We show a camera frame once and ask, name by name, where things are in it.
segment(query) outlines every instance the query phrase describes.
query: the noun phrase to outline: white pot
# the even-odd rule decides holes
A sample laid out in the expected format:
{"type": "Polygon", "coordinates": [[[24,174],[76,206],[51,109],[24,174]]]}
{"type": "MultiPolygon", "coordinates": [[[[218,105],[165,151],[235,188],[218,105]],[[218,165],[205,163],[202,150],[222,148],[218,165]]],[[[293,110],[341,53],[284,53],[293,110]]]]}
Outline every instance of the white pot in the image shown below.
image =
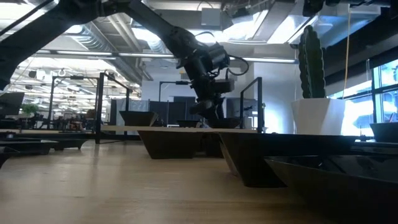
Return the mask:
{"type": "Polygon", "coordinates": [[[302,99],[292,103],[297,134],[340,135],[345,100],[302,99]]]}

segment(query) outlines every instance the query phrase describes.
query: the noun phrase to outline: computer monitor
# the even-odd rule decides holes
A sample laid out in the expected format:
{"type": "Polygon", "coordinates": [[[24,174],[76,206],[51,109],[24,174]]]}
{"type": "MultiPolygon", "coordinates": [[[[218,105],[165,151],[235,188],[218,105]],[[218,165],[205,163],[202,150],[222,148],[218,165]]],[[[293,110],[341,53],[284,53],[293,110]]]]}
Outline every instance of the computer monitor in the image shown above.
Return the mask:
{"type": "Polygon", "coordinates": [[[5,93],[0,96],[0,115],[18,115],[25,93],[5,93]]]}

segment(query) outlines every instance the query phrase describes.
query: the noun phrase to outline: potted plant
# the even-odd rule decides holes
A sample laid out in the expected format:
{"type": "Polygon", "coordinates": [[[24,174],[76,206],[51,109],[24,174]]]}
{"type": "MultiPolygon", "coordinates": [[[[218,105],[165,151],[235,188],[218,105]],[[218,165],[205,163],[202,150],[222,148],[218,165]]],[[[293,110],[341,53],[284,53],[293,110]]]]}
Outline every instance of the potted plant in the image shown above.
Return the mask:
{"type": "Polygon", "coordinates": [[[298,52],[304,99],[292,103],[297,134],[340,135],[345,101],[326,98],[323,50],[312,26],[304,29],[298,52]]]}
{"type": "Polygon", "coordinates": [[[34,104],[23,104],[21,106],[22,112],[30,117],[32,113],[36,113],[39,110],[39,107],[34,104]]]}

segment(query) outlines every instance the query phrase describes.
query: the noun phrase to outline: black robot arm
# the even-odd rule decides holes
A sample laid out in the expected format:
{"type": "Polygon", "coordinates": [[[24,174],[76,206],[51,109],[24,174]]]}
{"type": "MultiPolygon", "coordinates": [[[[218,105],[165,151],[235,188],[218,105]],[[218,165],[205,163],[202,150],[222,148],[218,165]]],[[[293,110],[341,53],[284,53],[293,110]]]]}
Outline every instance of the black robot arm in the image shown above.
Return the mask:
{"type": "Polygon", "coordinates": [[[71,26],[85,24],[100,16],[124,12],[158,35],[184,67],[197,94],[191,113],[200,114],[217,128],[230,128],[237,121],[224,119],[222,93],[233,90],[233,81],[217,81],[211,71],[229,66],[229,55],[215,44],[206,46],[195,36],[175,27],[149,9],[140,0],[60,0],[51,10],[0,42],[0,89],[9,84],[16,67],[71,26]]]}

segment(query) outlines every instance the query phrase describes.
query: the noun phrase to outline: green plant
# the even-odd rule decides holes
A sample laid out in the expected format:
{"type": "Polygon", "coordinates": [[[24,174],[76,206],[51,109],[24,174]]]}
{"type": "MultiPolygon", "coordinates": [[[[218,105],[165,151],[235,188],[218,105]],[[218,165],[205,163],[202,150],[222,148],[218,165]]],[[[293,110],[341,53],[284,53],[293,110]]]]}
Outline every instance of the green plant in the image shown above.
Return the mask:
{"type": "Polygon", "coordinates": [[[304,28],[298,45],[298,66],[304,98],[326,98],[323,50],[312,26],[304,28]]]}
{"type": "Polygon", "coordinates": [[[33,104],[23,104],[21,108],[24,114],[36,113],[39,110],[39,107],[33,104]]]}

